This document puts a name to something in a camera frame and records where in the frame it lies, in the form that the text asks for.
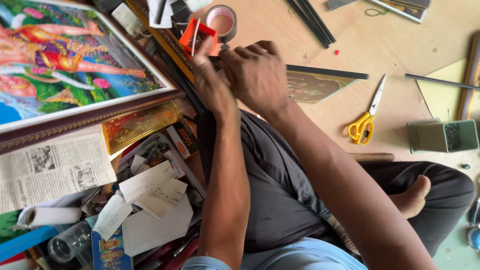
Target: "packing tape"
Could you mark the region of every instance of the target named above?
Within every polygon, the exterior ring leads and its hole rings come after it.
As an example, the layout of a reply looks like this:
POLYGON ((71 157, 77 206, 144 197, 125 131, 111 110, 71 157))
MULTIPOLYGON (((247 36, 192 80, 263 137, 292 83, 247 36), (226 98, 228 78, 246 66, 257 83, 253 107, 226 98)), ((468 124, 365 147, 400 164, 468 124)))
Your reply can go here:
POLYGON ((232 28, 225 34, 218 35, 218 42, 227 43, 231 41, 237 34, 237 15, 233 11, 233 9, 226 5, 213 6, 207 11, 207 14, 205 16, 207 26, 210 27, 213 19, 217 18, 218 16, 226 16, 230 20, 232 20, 232 28))

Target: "scissors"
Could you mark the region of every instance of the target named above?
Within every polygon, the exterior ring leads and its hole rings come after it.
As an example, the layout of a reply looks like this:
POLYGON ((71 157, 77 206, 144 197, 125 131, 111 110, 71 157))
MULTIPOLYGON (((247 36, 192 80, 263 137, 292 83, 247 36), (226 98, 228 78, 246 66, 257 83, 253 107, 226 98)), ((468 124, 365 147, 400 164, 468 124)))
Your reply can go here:
POLYGON ((372 104, 370 106, 370 111, 367 111, 356 120, 354 123, 348 126, 348 135, 353 139, 353 143, 358 145, 365 145, 370 141, 373 133, 373 123, 375 119, 375 113, 377 112, 378 103, 380 103, 380 98, 382 97, 382 92, 384 90, 385 79, 387 74, 384 74, 380 85, 377 88, 375 97, 373 98, 372 104))

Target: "yellow scissor handle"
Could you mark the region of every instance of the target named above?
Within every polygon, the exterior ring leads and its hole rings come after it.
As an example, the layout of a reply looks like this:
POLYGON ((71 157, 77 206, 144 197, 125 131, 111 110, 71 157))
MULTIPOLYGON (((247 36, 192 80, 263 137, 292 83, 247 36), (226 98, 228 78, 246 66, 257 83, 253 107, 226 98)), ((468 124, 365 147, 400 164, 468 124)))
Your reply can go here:
POLYGON ((359 145, 365 145, 370 141, 373 134, 373 123, 375 115, 371 116, 369 112, 364 113, 362 117, 356 120, 354 123, 348 126, 348 135, 353 139, 353 142, 359 145), (361 142, 361 135, 365 131, 366 127, 369 127, 369 135, 365 138, 365 141, 361 142))

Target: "shirt sleeve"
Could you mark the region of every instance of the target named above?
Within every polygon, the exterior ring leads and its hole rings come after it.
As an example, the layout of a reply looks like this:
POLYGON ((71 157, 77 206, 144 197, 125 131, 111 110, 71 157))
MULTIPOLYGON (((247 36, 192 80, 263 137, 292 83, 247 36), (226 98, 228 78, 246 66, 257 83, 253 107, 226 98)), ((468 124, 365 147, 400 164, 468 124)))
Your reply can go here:
POLYGON ((219 259, 207 256, 198 256, 188 259, 181 268, 182 270, 232 270, 219 259))

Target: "clear plastic bottle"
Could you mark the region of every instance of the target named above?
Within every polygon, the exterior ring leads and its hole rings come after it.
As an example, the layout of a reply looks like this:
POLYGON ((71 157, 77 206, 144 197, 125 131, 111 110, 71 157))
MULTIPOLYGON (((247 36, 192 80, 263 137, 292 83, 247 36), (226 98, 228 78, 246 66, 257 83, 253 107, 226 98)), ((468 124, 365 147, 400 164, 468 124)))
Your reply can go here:
POLYGON ((65 263, 77 256, 92 243, 92 228, 82 221, 50 239, 48 253, 59 263, 65 263))

